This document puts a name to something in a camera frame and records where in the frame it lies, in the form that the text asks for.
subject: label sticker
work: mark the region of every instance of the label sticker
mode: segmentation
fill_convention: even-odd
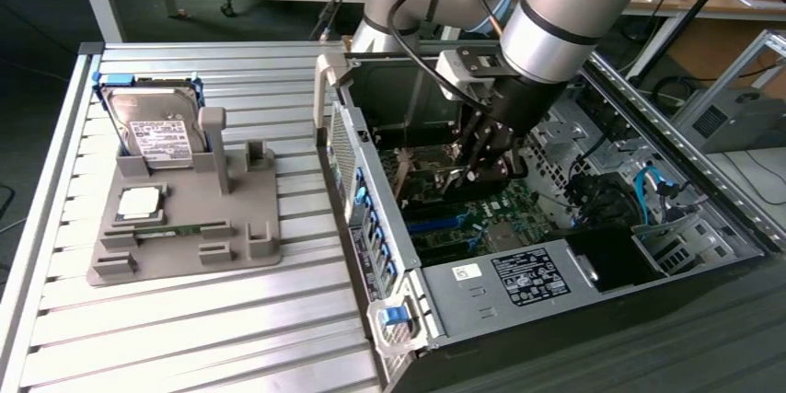
[[[456,281],[464,281],[469,278],[477,278],[480,275],[480,266],[477,264],[467,264],[465,266],[453,267],[453,276]]]
[[[132,121],[130,130],[146,161],[192,159],[192,147],[182,121]]]
[[[569,294],[563,276],[545,249],[520,252],[491,260],[501,285],[519,307]]]

